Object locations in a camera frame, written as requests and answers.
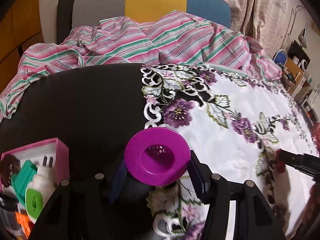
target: metal bolt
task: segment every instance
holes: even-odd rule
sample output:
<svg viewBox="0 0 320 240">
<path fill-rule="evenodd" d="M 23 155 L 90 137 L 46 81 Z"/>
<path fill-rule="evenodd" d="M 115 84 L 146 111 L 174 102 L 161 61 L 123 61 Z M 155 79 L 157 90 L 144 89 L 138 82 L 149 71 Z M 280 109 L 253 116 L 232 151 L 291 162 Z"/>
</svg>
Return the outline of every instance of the metal bolt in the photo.
<svg viewBox="0 0 320 240">
<path fill-rule="evenodd" d="M 246 184 L 249 187 L 253 187 L 254 186 L 254 182 L 252 180 L 247 180 Z"/>
<path fill-rule="evenodd" d="M 215 180 L 221 179 L 221 176 L 220 176 L 218 173 L 212 174 L 211 177 L 212 177 L 213 179 L 215 179 Z"/>
<path fill-rule="evenodd" d="M 69 185 L 69 180 L 65 179 L 61 181 L 61 186 L 67 186 L 67 185 Z"/>
<path fill-rule="evenodd" d="M 96 179 L 103 179 L 104 175 L 102 173 L 98 173 L 94 176 Z"/>
</svg>

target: striped blanket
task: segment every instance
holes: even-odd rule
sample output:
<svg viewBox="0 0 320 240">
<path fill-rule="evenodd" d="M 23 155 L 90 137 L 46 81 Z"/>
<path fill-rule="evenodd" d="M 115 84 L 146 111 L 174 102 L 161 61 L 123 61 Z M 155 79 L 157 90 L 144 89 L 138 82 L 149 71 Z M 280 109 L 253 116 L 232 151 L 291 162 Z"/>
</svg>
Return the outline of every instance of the striped blanket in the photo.
<svg viewBox="0 0 320 240">
<path fill-rule="evenodd" d="M 209 62 L 258 79 L 279 79 L 280 68 L 263 55 L 254 39 L 191 14 L 174 11 L 156 22 L 127 17 L 100 21 L 100 26 L 73 29 L 60 44 L 35 44 L 21 57 L 18 73 L 0 94 L 0 122 L 11 118 L 23 92 L 52 73 L 112 63 L 148 65 Z"/>
</svg>

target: red object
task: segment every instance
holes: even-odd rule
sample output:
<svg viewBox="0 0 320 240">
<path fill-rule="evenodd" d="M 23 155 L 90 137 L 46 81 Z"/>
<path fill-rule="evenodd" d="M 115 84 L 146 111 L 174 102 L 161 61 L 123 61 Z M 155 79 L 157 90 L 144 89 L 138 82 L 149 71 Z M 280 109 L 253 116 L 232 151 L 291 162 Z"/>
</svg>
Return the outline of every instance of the red object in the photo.
<svg viewBox="0 0 320 240">
<path fill-rule="evenodd" d="M 284 173 L 285 172 L 285 163 L 283 161 L 280 161 L 278 158 L 278 154 L 279 152 L 281 152 L 282 149 L 277 150 L 276 152 L 276 158 L 277 158 L 277 163 L 276 163 L 276 169 L 279 172 L 279 174 Z"/>
</svg>

